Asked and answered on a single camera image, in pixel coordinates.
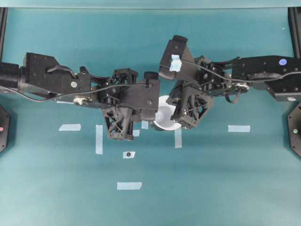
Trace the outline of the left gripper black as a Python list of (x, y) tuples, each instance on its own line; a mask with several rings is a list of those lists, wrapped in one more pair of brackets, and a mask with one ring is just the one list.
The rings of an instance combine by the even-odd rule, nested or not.
[[(117, 69), (111, 77), (95, 77), (92, 90), (118, 84), (136, 84), (138, 86), (159, 86), (157, 72), (145, 72), (142, 80), (137, 81), (138, 72), (129, 68)], [(120, 105), (122, 91), (126, 87), (117, 87), (91, 94), (91, 106), (103, 109), (108, 138), (116, 140), (133, 140), (134, 123), (140, 122), (139, 111)]]

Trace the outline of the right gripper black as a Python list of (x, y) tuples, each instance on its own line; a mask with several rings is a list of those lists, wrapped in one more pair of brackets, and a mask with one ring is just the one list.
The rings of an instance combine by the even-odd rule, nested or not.
[[(231, 78), (226, 71), (232, 68), (232, 61), (214, 62), (205, 56), (194, 58), (196, 64)], [(230, 93), (232, 81), (221, 79), (205, 70), (197, 68), (194, 81), (177, 80), (166, 101), (175, 106), (171, 120), (181, 124), (185, 129), (195, 128), (213, 105), (212, 96)]]

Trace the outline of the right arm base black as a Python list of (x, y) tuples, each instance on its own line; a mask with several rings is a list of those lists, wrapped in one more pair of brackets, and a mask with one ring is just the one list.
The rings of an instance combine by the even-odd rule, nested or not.
[(287, 117), (291, 150), (301, 157), (301, 104), (299, 103)]

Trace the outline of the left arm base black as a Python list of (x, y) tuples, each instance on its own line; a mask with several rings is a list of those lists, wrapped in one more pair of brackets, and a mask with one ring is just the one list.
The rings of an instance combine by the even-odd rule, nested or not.
[(0, 106), (0, 152), (3, 152), (8, 144), (10, 128), (10, 114)]

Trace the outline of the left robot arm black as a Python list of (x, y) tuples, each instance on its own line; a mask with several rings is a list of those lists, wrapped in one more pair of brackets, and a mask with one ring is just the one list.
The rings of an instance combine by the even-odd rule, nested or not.
[(155, 72), (142, 80), (129, 68), (114, 70), (110, 77), (78, 73), (60, 65), (52, 56), (26, 53), (23, 65), (0, 64), (0, 89), (34, 102), (63, 101), (99, 109), (108, 137), (133, 140), (136, 122), (153, 121), (158, 111), (160, 81)]

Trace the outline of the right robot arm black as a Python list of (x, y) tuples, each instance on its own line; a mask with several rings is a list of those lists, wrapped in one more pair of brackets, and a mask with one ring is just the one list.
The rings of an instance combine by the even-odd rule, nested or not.
[(214, 62), (205, 56), (181, 61), (177, 82), (167, 103), (175, 106), (171, 121), (195, 128), (214, 104), (215, 97), (238, 102), (250, 88), (268, 91), (277, 101), (300, 101), (301, 60), (285, 56), (257, 56)]

